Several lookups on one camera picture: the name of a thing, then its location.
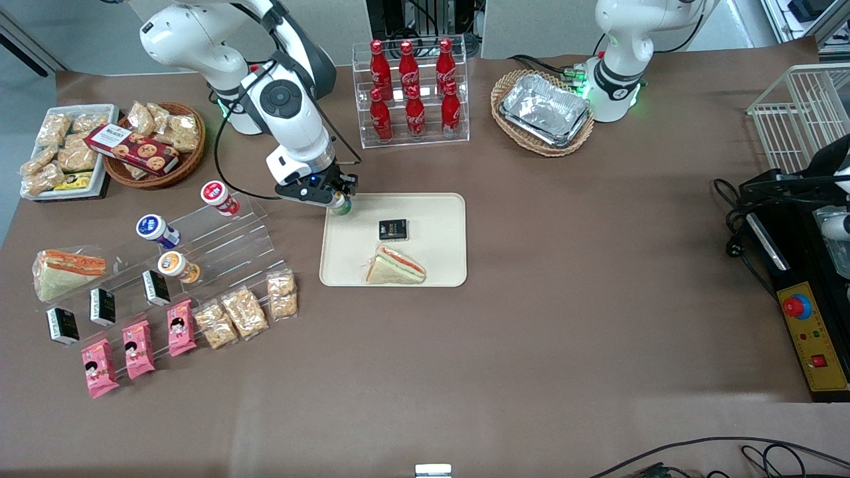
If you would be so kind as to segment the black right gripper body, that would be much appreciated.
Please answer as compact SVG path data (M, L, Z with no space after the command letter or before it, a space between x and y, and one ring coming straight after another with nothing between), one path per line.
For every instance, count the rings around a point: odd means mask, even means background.
M278 184L274 187L274 192L279 199L325 208L331 194L338 191L336 179L324 173L313 173L286 185Z

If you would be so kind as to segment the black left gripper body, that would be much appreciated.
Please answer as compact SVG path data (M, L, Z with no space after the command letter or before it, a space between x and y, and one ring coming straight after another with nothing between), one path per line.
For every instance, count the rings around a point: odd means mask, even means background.
M809 165L802 170L802 176L810 178L848 177L849 136L833 141L821 148L812 158ZM849 181L829 182L811 191L814 200L823 202L844 202L849 193Z

